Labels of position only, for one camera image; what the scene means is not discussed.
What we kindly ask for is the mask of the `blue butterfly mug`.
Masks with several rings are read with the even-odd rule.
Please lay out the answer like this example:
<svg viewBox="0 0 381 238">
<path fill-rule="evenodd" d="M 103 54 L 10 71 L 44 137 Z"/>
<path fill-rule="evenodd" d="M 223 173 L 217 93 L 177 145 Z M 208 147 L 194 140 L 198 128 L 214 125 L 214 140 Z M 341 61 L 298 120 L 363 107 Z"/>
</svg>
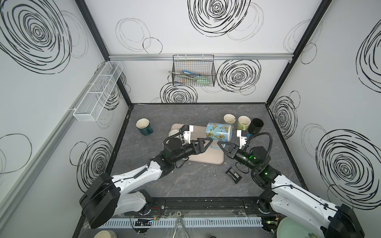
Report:
<svg viewBox="0 0 381 238">
<path fill-rule="evenodd" d="M 229 124 L 208 123 L 206 136 L 213 140 L 229 142 L 232 138 L 233 128 Z"/>
</svg>

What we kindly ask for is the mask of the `grey mug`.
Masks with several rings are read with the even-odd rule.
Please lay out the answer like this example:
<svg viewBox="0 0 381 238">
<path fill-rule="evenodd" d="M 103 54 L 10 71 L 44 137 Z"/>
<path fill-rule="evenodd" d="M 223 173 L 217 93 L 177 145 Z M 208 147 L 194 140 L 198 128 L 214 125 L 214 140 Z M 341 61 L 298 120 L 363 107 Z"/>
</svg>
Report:
<svg viewBox="0 0 381 238">
<path fill-rule="evenodd" d="M 236 122 L 236 117 L 232 114 L 225 114 L 223 120 L 226 124 L 229 124 L 233 127 L 234 123 Z"/>
</svg>

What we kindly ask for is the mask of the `light green mug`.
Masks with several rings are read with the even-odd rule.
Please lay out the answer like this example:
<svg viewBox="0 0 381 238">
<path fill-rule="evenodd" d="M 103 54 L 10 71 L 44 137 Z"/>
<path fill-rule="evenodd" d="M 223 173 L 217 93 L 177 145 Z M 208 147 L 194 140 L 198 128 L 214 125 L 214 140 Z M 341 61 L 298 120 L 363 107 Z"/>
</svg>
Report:
<svg viewBox="0 0 381 238">
<path fill-rule="evenodd" d="M 251 119 L 247 116 L 240 116 L 237 121 L 237 130 L 247 131 L 251 124 Z"/>
</svg>

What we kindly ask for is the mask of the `black mug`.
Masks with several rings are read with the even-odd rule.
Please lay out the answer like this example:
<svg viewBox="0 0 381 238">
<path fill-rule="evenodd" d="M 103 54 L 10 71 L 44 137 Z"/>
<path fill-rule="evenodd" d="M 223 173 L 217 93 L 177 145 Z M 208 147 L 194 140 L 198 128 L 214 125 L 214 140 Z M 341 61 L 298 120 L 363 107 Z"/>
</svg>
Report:
<svg viewBox="0 0 381 238">
<path fill-rule="evenodd" d="M 248 134 L 255 135 L 260 133 L 263 126 L 264 126 L 264 122 L 261 119 L 259 118 L 252 119 L 248 127 Z"/>
</svg>

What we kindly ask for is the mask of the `dark green mug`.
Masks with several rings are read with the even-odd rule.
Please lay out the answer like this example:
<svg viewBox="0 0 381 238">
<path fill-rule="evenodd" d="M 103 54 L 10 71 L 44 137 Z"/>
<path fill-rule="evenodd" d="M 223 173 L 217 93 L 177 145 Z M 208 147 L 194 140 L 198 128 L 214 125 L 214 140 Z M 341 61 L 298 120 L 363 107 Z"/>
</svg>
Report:
<svg viewBox="0 0 381 238">
<path fill-rule="evenodd" d="M 146 118 L 139 119 L 136 123 L 136 127 L 143 136 L 148 136 L 153 133 L 150 121 Z"/>
</svg>

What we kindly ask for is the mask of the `cream white mug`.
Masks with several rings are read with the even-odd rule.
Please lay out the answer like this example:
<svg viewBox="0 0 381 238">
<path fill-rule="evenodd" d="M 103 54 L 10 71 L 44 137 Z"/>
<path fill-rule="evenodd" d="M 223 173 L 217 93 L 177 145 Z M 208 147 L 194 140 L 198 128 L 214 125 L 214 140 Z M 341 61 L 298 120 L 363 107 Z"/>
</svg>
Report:
<svg viewBox="0 0 381 238">
<path fill-rule="evenodd" d="M 180 131 L 177 130 L 177 129 L 171 130 L 171 131 L 169 132 L 169 136 L 177 135 L 179 132 L 180 132 Z"/>
</svg>

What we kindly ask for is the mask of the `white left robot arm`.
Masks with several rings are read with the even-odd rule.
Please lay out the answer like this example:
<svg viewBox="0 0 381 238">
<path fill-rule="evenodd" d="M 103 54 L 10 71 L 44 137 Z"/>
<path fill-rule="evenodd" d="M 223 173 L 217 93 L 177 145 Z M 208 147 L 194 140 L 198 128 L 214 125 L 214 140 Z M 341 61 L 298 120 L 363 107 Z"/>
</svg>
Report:
<svg viewBox="0 0 381 238">
<path fill-rule="evenodd" d="M 82 215 L 90 228 L 104 225 L 113 216 L 128 212 L 148 214 L 152 208 L 152 198 L 140 187 L 148 182 L 159 180 L 178 167 L 192 155 L 204 153 L 213 140 L 211 138 L 190 139 L 191 125 L 163 141 L 163 150 L 148 160 L 147 164 L 120 175 L 99 175 L 79 200 Z"/>
</svg>

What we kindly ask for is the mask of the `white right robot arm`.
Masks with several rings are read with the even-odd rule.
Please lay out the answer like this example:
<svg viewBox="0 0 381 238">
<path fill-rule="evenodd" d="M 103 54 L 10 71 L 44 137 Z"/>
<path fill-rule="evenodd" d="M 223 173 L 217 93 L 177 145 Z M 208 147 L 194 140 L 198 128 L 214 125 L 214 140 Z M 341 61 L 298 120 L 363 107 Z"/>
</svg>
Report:
<svg viewBox="0 0 381 238">
<path fill-rule="evenodd" d="M 352 208 L 342 204 L 337 206 L 293 183 L 280 171 L 270 165 L 272 135 L 268 148 L 247 148 L 254 136 L 251 135 L 244 146 L 233 142 L 218 141 L 224 154 L 251 171 L 252 180 L 264 192 L 258 202 L 263 208 L 268 206 L 279 214 L 293 219 L 320 238 L 363 238 L 360 222 Z"/>
</svg>

